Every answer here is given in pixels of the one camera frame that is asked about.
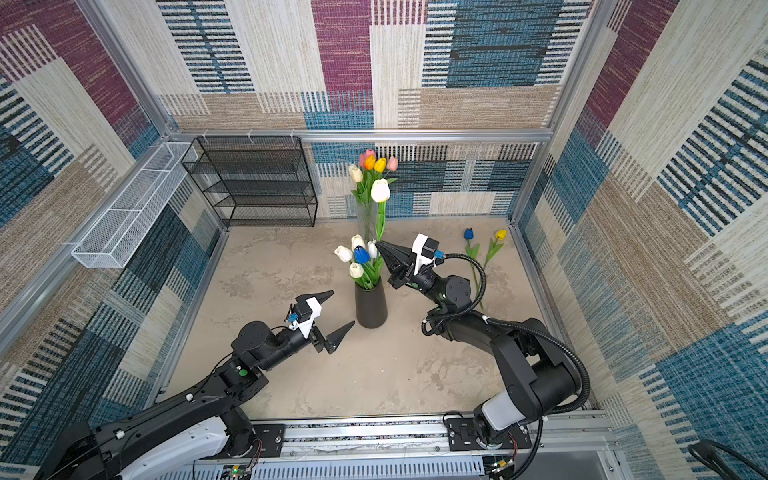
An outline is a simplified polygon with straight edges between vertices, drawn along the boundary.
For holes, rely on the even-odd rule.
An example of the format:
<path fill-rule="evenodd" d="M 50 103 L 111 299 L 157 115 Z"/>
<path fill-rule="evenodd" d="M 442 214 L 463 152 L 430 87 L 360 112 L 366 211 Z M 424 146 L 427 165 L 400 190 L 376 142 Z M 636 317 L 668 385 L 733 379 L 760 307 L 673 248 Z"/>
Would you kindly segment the dark cylindrical vase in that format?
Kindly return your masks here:
<path fill-rule="evenodd" d="M 383 282 L 372 289 L 355 286 L 355 308 L 357 322 L 364 328 L 376 329 L 387 320 L 388 310 Z"/>

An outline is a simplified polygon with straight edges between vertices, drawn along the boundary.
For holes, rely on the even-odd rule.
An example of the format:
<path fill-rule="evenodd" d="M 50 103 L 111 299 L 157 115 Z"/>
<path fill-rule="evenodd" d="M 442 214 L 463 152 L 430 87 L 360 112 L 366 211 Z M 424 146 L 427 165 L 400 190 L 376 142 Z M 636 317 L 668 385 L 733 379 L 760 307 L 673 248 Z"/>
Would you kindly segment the clear glass vase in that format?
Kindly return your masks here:
<path fill-rule="evenodd" d="M 376 239 L 376 220 L 378 204 L 376 202 L 356 203 L 358 233 L 365 242 Z"/>

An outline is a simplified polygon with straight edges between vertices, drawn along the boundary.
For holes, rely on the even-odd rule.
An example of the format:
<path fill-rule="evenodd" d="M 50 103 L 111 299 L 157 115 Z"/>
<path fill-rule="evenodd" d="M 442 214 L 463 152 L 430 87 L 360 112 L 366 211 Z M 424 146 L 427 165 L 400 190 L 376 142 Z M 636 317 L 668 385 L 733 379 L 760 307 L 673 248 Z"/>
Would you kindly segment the blue tulip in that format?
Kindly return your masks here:
<path fill-rule="evenodd" d="M 466 228 L 463 232 L 463 238 L 466 242 L 465 253 L 471 258 L 477 259 L 480 245 L 474 243 L 473 229 Z M 479 278 L 477 275 L 477 269 L 475 267 L 472 268 L 472 276 L 474 280 L 475 292 L 478 293 L 480 290 L 481 282 L 479 281 Z"/>
<path fill-rule="evenodd" d="M 375 286 L 378 285 L 378 282 L 380 280 L 376 267 L 374 266 L 374 262 L 371 259 L 368 250 L 365 246 L 356 246 L 353 249 L 353 254 L 355 258 L 355 262 L 361 267 L 363 276 L 362 279 L 365 280 L 366 288 L 372 289 Z"/>

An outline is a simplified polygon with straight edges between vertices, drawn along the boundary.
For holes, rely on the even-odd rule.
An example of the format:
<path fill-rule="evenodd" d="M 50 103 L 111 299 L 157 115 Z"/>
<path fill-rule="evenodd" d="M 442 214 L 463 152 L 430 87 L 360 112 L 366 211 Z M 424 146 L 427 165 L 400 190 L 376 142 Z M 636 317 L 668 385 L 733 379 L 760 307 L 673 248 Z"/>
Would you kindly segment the cream yellow-tinged tulip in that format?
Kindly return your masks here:
<path fill-rule="evenodd" d="M 371 187 L 371 199 L 377 204 L 377 215 L 375 220 L 376 241 L 383 237 L 386 226 L 386 206 L 391 195 L 389 181 L 387 179 L 377 179 Z"/>

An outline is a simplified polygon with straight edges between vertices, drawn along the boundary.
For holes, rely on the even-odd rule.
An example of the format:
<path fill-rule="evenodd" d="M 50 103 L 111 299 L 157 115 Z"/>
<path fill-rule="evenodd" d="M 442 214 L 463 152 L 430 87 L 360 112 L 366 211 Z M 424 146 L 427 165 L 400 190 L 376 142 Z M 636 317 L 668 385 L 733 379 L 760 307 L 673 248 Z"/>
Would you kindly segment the yellow tulip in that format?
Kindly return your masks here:
<path fill-rule="evenodd" d="M 500 229 L 494 233 L 493 237 L 489 240 L 483 268 L 486 268 L 493 257 L 504 247 L 507 235 L 508 231 L 506 229 Z"/>

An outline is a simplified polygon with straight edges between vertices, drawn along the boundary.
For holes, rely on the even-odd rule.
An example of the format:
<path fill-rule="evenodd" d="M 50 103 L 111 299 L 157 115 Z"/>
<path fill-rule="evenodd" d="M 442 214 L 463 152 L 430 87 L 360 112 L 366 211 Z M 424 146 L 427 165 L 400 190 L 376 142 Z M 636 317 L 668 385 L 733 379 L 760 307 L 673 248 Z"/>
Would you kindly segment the tulip bunch yellow orange pink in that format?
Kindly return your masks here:
<path fill-rule="evenodd" d="M 361 169 L 364 173 L 364 180 L 363 180 L 363 187 L 362 187 L 362 194 L 361 194 L 361 199 L 363 200 L 362 203 L 373 202 L 371 199 L 371 187 L 375 180 L 387 179 L 389 181 L 389 187 L 390 187 L 390 185 L 396 181 L 396 178 L 393 176 L 393 173 L 396 172 L 397 169 L 398 169 L 398 160 L 395 157 L 390 157 L 389 159 L 383 158 L 383 157 L 381 158 L 377 157 L 377 161 L 372 170 Z"/>

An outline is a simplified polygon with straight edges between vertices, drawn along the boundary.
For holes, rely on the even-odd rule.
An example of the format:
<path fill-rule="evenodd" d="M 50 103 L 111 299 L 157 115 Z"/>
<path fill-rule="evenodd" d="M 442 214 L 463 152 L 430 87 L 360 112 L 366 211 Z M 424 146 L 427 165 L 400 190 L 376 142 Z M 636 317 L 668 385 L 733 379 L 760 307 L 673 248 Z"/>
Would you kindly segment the pink tulip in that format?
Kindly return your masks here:
<path fill-rule="evenodd" d="M 372 149 L 368 149 L 360 155 L 359 167 L 365 170 L 372 170 L 376 161 L 376 152 Z"/>

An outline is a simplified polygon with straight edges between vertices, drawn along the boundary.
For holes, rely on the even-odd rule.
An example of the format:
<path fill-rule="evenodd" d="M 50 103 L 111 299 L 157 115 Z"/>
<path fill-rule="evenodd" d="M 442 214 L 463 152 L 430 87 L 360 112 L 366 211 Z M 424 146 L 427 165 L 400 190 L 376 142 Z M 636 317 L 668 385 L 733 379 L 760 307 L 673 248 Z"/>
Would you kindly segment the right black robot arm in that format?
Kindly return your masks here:
<path fill-rule="evenodd" d="M 377 250 L 393 288 L 414 289 L 434 303 L 422 321 L 423 335 L 466 343 L 494 358 L 503 389 L 473 411 L 480 447 L 497 448 L 514 426 L 584 405 L 591 388 L 584 363 L 540 320 L 504 321 L 479 311 L 487 277 L 476 259 L 444 253 L 423 234 L 410 247 L 381 241 Z"/>

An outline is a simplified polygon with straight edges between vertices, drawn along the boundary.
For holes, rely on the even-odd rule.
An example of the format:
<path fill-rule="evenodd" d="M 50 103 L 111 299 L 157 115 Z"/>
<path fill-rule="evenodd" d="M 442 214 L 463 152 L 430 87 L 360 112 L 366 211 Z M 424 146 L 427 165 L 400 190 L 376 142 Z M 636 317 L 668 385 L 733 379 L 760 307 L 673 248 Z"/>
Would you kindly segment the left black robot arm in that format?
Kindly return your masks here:
<path fill-rule="evenodd" d="M 242 405 L 261 390 L 266 371 L 311 345 L 334 353 L 351 323 L 323 335 L 315 322 L 333 291 L 303 294 L 285 324 L 243 326 L 231 351 L 201 381 L 139 413 L 96 428 L 65 430 L 36 473 L 38 479 L 152 479 L 187 462 L 251 452 L 257 435 Z"/>

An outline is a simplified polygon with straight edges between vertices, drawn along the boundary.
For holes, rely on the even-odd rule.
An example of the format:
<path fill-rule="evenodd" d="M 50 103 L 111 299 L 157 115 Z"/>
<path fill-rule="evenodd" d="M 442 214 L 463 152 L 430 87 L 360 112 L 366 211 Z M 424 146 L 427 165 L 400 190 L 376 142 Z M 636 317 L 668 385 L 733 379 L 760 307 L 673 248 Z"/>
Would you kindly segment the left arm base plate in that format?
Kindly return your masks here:
<path fill-rule="evenodd" d="M 287 425 L 255 424 L 249 431 L 237 434 L 225 445 L 222 455 L 232 459 L 278 458 L 283 449 Z"/>

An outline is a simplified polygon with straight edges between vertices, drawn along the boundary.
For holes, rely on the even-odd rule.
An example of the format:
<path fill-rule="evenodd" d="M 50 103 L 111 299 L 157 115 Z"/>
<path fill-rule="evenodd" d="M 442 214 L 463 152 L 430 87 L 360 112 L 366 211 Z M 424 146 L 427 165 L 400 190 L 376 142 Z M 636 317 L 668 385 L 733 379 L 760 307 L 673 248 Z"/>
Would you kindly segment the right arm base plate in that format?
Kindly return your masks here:
<path fill-rule="evenodd" d="M 506 430 L 494 430 L 482 421 L 465 417 L 459 412 L 447 412 L 442 423 L 447 430 L 451 451 L 515 451 L 532 447 L 529 430 L 519 424 L 512 424 Z"/>

